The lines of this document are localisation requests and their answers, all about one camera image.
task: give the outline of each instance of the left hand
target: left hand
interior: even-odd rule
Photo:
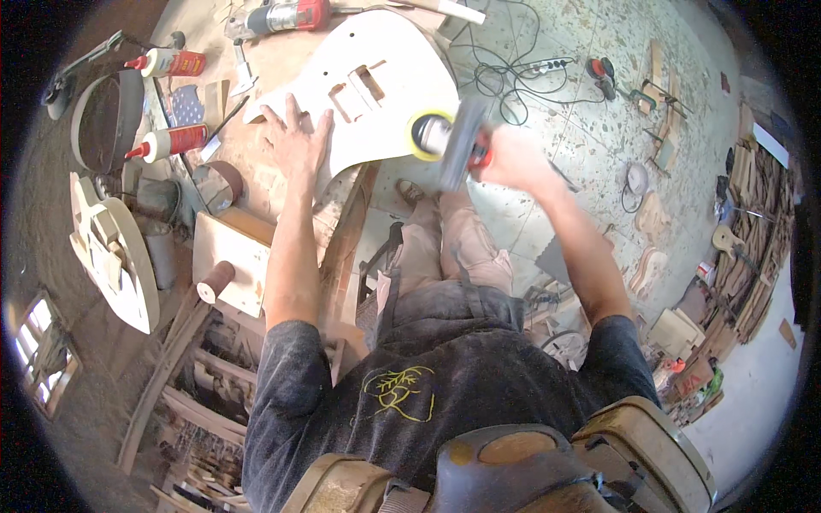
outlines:
[[[328,133],[333,124],[333,111],[326,110],[319,118],[316,129],[311,131],[310,115],[300,112],[296,98],[288,94],[285,98],[286,122],[282,122],[268,105],[262,105],[265,119],[271,132],[265,138],[265,145],[273,156],[273,161],[288,179],[289,188],[299,186],[302,190],[313,190],[316,176],[325,160],[328,149]]]

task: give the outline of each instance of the wooden workbench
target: wooden workbench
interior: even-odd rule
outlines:
[[[335,2],[334,5],[367,7],[374,3],[374,0],[344,0]],[[157,79],[156,83],[163,96],[167,97],[180,86],[194,84],[197,85],[200,102],[204,104],[204,87],[207,84],[217,80],[230,80],[229,90],[236,85],[233,42],[223,34],[225,21],[220,21],[221,16],[215,16],[223,5],[225,0],[217,0],[215,4],[202,0],[184,0],[169,6],[163,13],[152,41],[163,44],[170,38],[171,32],[181,30],[186,35],[186,49],[204,53],[206,56],[206,66],[200,76]],[[417,9],[405,12],[415,23],[431,32],[435,32],[444,20],[444,15],[434,12]],[[246,42],[243,45],[245,59],[250,64],[251,74],[259,78],[252,89],[228,98],[226,112],[230,112],[246,95],[249,95],[250,99],[244,108],[248,108],[262,94],[294,80],[327,33],[343,20],[344,16],[333,17],[328,29],[321,32],[293,30]],[[156,111],[158,105],[154,104],[157,102],[150,99],[149,95],[149,110]],[[150,117],[156,121],[155,125],[162,125],[162,120],[158,119],[162,117],[161,112],[154,112]],[[239,201],[240,207],[267,222],[276,224],[277,216],[282,211],[287,180],[273,165],[262,144],[268,134],[266,123],[245,125],[241,118],[242,111],[219,132],[218,138],[222,145],[211,160],[224,160],[232,164],[244,178],[245,193]],[[193,186],[190,177],[185,176],[188,172],[186,169],[193,169],[202,163],[200,153],[197,149],[187,152],[184,159],[170,159],[172,170],[182,181],[184,189],[186,185],[189,190]],[[353,166],[337,175],[314,207],[314,234],[320,265],[340,220],[351,208],[354,197],[352,193],[359,187],[364,167],[363,164]],[[197,198],[191,198],[190,201],[196,203]]]

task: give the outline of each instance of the bottle label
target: bottle label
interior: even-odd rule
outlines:
[[[205,55],[181,50],[168,65],[166,73],[171,76],[198,76],[205,67]]]
[[[205,146],[205,141],[208,139],[208,127],[200,124],[169,128],[168,135],[171,137],[171,151],[169,153],[175,155],[189,149]]]

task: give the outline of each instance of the glue bottle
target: glue bottle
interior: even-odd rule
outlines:
[[[156,130],[145,134],[142,144],[126,153],[126,158],[142,157],[150,164],[169,155],[202,148],[207,141],[208,127],[204,123]]]
[[[205,68],[205,55],[174,48],[151,48],[123,66],[140,70],[142,76],[199,76]]]

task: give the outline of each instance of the red bottle cap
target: red bottle cap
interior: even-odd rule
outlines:
[[[122,67],[133,67],[136,70],[141,70],[141,69],[145,68],[146,66],[148,66],[148,64],[149,64],[149,58],[146,57],[145,55],[140,55],[139,57],[137,57],[133,61],[126,62],[125,64],[122,65]]]
[[[126,153],[126,158],[144,157],[149,154],[149,151],[151,151],[151,145],[148,143],[143,143]]]

